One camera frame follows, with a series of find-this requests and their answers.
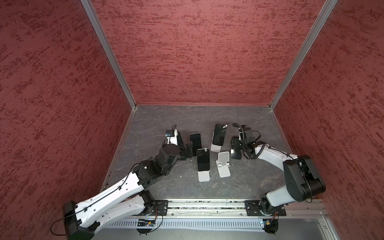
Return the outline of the purple edged dark phone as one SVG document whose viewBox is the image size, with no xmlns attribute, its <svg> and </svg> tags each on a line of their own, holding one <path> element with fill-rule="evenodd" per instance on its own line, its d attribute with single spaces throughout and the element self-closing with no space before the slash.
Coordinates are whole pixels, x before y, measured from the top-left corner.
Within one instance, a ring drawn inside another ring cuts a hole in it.
<svg viewBox="0 0 384 240">
<path fill-rule="evenodd" d="M 232 137 L 231 139 L 231 153 L 230 158 L 234 160 L 242 159 L 242 142 L 239 137 Z"/>
</svg>

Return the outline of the white stand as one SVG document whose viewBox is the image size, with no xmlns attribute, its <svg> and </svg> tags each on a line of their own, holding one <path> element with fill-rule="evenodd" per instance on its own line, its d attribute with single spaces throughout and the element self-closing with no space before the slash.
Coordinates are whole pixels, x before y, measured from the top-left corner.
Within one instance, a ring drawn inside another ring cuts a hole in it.
<svg viewBox="0 0 384 240">
<path fill-rule="evenodd" d="M 222 149 L 220 133 L 213 133 L 211 152 L 220 153 Z"/>
<path fill-rule="evenodd" d="M 198 171 L 198 180 L 201 183 L 210 181 L 210 171 Z"/>
<path fill-rule="evenodd" d="M 218 159 L 216 160 L 216 165 L 218 168 L 218 173 L 220 178 L 227 178 L 231 176 L 230 172 L 230 153 L 221 152 L 218 154 Z"/>
</svg>

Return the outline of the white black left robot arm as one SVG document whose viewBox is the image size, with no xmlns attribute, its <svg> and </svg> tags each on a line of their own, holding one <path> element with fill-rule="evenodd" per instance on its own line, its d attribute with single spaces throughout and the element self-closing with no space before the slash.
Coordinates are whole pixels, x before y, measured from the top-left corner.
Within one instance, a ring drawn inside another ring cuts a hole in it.
<svg viewBox="0 0 384 240">
<path fill-rule="evenodd" d="M 193 156 L 192 146 L 182 148 L 166 144 L 155 158 L 135 164 L 118 183 L 80 203 L 63 206 L 64 227 L 68 240 L 90 240 L 107 225 L 128 216 L 148 215 L 156 201 L 148 187 L 167 176 L 177 161 Z"/>
</svg>

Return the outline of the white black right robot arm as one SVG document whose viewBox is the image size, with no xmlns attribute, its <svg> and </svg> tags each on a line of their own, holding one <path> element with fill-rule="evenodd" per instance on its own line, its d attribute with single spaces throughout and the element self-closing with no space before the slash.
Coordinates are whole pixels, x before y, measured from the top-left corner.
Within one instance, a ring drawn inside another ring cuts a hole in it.
<svg viewBox="0 0 384 240">
<path fill-rule="evenodd" d="M 257 206 L 264 216 L 271 216 L 285 204 L 312 200 L 326 191 L 323 181 L 312 158 L 308 155 L 291 155 L 271 147 L 255 137 L 246 125 L 232 124 L 239 129 L 239 136 L 231 140 L 231 158 L 240 160 L 263 160 L 283 171 L 285 185 L 262 195 Z"/>
</svg>

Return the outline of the black phone with sticker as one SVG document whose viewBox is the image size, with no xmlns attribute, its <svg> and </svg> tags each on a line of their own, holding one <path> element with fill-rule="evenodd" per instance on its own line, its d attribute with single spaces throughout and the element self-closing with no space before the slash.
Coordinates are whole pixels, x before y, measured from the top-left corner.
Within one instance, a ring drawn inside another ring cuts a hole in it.
<svg viewBox="0 0 384 240">
<path fill-rule="evenodd" d="M 215 124 L 215 129 L 212 138 L 212 145 L 222 147 L 224 145 L 227 124 Z"/>
</svg>

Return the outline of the left small circuit board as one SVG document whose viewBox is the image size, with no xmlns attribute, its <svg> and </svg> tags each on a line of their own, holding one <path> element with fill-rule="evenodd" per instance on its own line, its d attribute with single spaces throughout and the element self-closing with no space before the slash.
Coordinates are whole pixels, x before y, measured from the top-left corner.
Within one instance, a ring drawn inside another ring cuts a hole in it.
<svg viewBox="0 0 384 240">
<path fill-rule="evenodd" d="M 156 226 L 157 221 L 156 220 L 145 220 L 145 219 L 139 219 L 138 220 L 138 227 L 148 227 L 153 228 Z"/>
</svg>

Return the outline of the small circuit board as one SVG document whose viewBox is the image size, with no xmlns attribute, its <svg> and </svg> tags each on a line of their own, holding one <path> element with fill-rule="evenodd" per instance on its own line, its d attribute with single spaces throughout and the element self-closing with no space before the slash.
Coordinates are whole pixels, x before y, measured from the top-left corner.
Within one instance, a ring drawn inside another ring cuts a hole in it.
<svg viewBox="0 0 384 240">
<path fill-rule="evenodd" d="M 148 227 L 153 228 L 156 226 L 157 221 L 156 220 L 145 220 L 145 219 L 139 219 L 138 220 L 138 227 Z"/>
<path fill-rule="evenodd" d="M 266 228 L 275 228 L 276 226 L 278 226 L 278 220 L 277 219 L 274 219 L 274 220 L 263 220 L 263 228 L 266 229 Z"/>
</svg>

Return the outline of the right small circuit board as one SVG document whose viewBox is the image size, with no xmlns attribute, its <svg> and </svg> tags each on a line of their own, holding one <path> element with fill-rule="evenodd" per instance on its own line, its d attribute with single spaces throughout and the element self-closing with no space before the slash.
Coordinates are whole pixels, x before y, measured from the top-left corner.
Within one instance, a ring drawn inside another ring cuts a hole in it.
<svg viewBox="0 0 384 240">
<path fill-rule="evenodd" d="M 266 228 L 275 228 L 276 226 L 278 226 L 278 220 L 277 219 L 274 219 L 274 220 L 263 220 L 263 228 L 266 229 Z"/>
</svg>

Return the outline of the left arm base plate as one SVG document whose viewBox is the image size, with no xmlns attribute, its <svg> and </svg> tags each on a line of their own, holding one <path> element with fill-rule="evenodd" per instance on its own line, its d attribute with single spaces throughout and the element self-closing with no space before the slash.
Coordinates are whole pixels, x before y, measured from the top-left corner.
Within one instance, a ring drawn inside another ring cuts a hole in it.
<svg viewBox="0 0 384 240">
<path fill-rule="evenodd" d="M 152 216 L 159 215 L 161 213 L 161 216 L 166 216 L 168 212 L 168 200 L 155 200 L 155 206 L 153 208 L 153 211 L 151 212 Z"/>
</svg>

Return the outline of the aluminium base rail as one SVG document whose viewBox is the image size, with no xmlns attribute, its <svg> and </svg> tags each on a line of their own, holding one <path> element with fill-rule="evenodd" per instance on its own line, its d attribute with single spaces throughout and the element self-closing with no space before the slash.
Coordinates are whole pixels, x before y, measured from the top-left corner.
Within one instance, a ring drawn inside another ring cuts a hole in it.
<svg viewBox="0 0 384 240">
<path fill-rule="evenodd" d="M 167 199 L 168 218 L 273 218 L 248 217 L 244 199 Z M 328 219 L 329 213 L 322 200 L 283 205 L 287 215 L 280 218 Z"/>
</svg>

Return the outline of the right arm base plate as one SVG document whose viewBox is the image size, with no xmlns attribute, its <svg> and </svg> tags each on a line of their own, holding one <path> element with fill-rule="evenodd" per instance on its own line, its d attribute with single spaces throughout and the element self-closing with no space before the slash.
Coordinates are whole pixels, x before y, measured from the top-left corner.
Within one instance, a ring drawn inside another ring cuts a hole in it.
<svg viewBox="0 0 384 240">
<path fill-rule="evenodd" d="M 245 201 L 245 210 L 248 217 L 285 217 L 287 215 L 283 205 L 273 207 L 266 199 Z"/>
</svg>

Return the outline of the aluminium corner post right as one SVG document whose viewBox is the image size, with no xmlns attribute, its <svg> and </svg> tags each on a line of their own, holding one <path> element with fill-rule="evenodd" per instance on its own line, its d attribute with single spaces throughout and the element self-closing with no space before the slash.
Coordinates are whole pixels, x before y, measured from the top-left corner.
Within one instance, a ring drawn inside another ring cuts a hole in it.
<svg viewBox="0 0 384 240">
<path fill-rule="evenodd" d="M 324 24 L 326 23 L 327 19 L 331 15 L 334 7 L 338 3 L 338 0 L 326 0 L 323 7 L 321 8 L 317 18 L 315 19 L 311 29 L 309 30 L 309 33 L 307 34 L 302 46 L 300 47 L 300 50 L 298 51 L 293 63 L 291 64 L 291 67 L 289 68 L 287 74 L 285 75 L 281 85 L 279 86 L 276 94 L 274 95 L 272 101 L 269 104 L 269 109 L 271 112 L 274 111 L 277 103 L 279 102 L 280 98 L 282 97 L 283 93 L 287 89 L 289 83 L 291 82 L 292 78 L 294 77 L 296 71 L 300 67 L 302 61 L 306 57 L 308 51 L 312 47 L 313 43 L 315 42 L 317 36 L 319 35 L 320 31 L 322 30 Z"/>
</svg>

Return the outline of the aluminium corner post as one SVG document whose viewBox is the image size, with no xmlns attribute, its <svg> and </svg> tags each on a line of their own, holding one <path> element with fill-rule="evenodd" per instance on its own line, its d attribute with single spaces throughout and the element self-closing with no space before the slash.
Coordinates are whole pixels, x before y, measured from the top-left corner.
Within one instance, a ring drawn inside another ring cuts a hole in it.
<svg viewBox="0 0 384 240">
<path fill-rule="evenodd" d="M 326 23 L 327 19 L 331 15 L 334 7 L 338 3 L 338 0 L 326 0 L 323 7 L 321 8 L 317 18 L 315 19 L 311 29 L 309 30 L 309 33 L 307 34 L 302 46 L 300 47 L 300 50 L 298 51 L 293 63 L 291 64 L 291 67 L 289 68 L 287 74 L 285 75 L 281 85 L 279 86 L 276 94 L 274 95 L 272 101 L 269 104 L 269 109 L 271 112 L 274 111 L 277 103 L 279 102 L 280 98 L 282 97 L 283 93 L 287 89 L 289 83 L 291 82 L 292 78 L 294 77 L 296 71 L 300 67 L 302 61 L 306 57 L 308 51 L 312 47 L 313 43 L 315 42 L 317 36 L 319 35 L 320 31 L 322 30 L 324 24 Z"/>
<path fill-rule="evenodd" d="M 102 24 L 97 16 L 96 10 L 93 6 L 92 1 L 90 0 L 81 0 L 82 6 L 88 16 L 88 19 L 91 22 L 91 25 L 103 47 L 103 50 L 111 64 L 111 67 L 114 70 L 114 73 L 123 89 L 123 92 L 131 106 L 131 108 L 135 111 L 137 108 L 136 101 L 133 97 L 133 94 L 130 90 L 130 87 L 128 86 L 128 83 L 126 81 L 126 78 L 123 74 L 123 71 L 121 70 L 121 67 L 119 66 L 118 60 L 113 52 L 113 49 L 108 41 L 108 38 L 105 34 L 105 31 L 103 30 Z"/>
</svg>

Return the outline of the aluminium corner post left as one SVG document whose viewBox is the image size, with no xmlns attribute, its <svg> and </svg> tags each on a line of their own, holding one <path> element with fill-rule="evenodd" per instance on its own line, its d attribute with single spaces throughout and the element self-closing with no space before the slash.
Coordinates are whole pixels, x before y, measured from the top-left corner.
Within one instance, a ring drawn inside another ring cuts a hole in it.
<svg viewBox="0 0 384 240">
<path fill-rule="evenodd" d="M 103 30 L 102 24 L 97 16 L 96 10 L 93 6 L 92 1 L 90 0 L 81 0 L 82 6 L 88 16 L 88 19 L 91 22 L 91 25 L 103 47 L 103 50 L 111 64 L 111 67 L 114 70 L 114 73 L 123 89 L 123 92 L 131 106 L 131 108 L 135 111 L 137 108 L 136 101 L 133 97 L 133 94 L 130 90 L 130 87 L 128 86 L 128 83 L 126 81 L 126 78 L 123 74 L 123 71 L 121 70 L 121 67 L 119 66 L 118 60 L 113 52 L 113 49 L 108 41 L 108 38 L 105 34 L 105 31 Z"/>
</svg>

